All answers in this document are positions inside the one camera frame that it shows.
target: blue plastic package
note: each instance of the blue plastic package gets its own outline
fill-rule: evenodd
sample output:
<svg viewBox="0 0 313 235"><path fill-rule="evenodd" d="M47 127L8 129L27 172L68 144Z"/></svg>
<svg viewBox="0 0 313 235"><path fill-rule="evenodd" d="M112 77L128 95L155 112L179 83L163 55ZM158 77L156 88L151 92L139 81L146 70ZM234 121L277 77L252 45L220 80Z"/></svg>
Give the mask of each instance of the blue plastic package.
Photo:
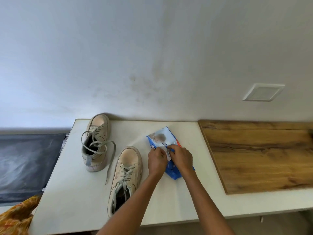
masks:
<svg viewBox="0 0 313 235"><path fill-rule="evenodd" d="M160 147L166 152L166 156L167 156L167 167L165 170L166 174L168 174L174 180L182 177L178 168L174 165L174 162L171 159L170 153L168 152L168 150L171 150L173 152L174 150L167 149L167 146L171 144L175 144L180 147L181 145L179 144L175 136L172 134L172 132L168 129L168 127L160 129L152 134L149 134L147 137L148 137L151 148L155 149L157 147Z"/></svg>

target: forearm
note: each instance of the forearm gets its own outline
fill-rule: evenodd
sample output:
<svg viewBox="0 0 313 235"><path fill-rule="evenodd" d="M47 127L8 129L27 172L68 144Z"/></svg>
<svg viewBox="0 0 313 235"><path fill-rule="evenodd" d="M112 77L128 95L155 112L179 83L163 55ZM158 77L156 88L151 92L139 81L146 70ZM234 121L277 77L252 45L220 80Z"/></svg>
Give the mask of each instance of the forearm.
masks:
<svg viewBox="0 0 313 235"><path fill-rule="evenodd" d="M146 212L152 193L159 182L158 176L149 175L137 191L113 215L113 217L99 230L97 235L135 234Z"/></svg>
<svg viewBox="0 0 313 235"><path fill-rule="evenodd" d="M202 186L196 172L190 171L183 177L205 233L233 235L233 230Z"/></svg>

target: wood grain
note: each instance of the wood grain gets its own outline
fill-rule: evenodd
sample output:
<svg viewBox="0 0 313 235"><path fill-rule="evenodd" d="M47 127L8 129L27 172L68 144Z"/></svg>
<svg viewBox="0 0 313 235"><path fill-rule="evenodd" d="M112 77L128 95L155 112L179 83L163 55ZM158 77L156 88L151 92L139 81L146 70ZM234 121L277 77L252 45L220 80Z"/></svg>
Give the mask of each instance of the wood grain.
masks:
<svg viewBox="0 0 313 235"><path fill-rule="evenodd" d="M198 123L226 194L313 187L312 122Z"/></svg>

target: yellow floral fabric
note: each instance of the yellow floral fabric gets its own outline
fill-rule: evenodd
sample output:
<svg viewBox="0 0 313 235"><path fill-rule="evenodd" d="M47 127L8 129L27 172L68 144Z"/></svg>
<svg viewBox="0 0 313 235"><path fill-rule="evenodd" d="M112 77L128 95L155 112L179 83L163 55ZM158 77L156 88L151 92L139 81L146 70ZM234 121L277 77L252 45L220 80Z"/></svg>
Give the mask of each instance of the yellow floral fabric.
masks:
<svg viewBox="0 0 313 235"><path fill-rule="evenodd" d="M30 197L0 214L0 235L27 235L33 219L32 211L38 206L40 198L41 195Z"/></svg>

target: wall plate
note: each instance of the wall plate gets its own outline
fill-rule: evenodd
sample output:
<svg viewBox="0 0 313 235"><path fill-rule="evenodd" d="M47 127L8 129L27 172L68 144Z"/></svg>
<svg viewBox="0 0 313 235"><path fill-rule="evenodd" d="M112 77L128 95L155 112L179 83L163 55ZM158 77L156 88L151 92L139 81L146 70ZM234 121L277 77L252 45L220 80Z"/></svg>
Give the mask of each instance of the wall plate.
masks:
<svg viewBox="0 0 313 235"><path fill-rule="evenodd" d="M255 83L242 100L270 102L282 92L284 87L285 84Z"/></svg>

